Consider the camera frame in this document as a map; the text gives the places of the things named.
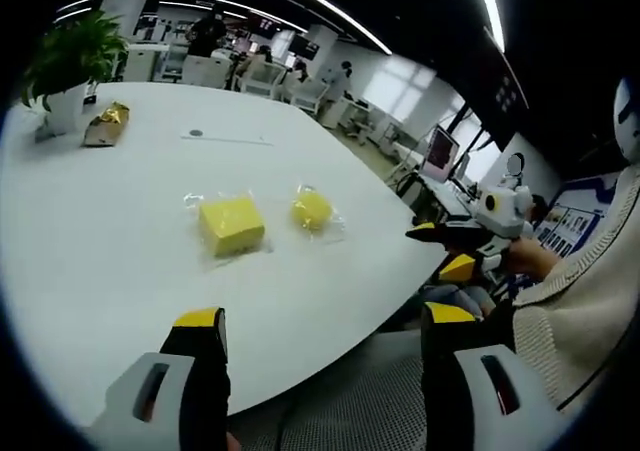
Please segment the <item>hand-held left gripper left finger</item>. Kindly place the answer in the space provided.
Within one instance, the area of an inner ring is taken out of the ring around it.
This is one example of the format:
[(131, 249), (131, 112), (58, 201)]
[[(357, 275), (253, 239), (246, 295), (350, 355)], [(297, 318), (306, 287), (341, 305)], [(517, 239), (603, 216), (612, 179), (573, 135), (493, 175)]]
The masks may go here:
[(106, 391), (98, 450), (230, 450), (225, 310), (188, 312)]

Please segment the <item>person's right hand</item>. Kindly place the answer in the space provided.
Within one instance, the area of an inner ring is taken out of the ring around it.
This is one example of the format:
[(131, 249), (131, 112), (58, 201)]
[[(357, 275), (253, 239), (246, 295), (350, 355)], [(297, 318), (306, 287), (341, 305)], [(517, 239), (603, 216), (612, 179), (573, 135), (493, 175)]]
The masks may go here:
[(525, 274), (542, 281), (560, 261), (559, 256), (545, 249), (537, 240), (519, 238), (510, 243), (504, 266), (511, 273)]

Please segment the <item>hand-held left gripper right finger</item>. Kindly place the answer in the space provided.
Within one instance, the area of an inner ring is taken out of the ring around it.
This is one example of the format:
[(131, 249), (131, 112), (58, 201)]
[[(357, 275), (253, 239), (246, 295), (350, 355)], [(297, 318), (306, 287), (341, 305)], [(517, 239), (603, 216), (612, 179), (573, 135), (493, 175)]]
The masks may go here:
[(427, 450), (546, 450), (561, 413), (540, 376), (508, 347), (482, 346), (467, 311), (423, 304), (421, 388)]

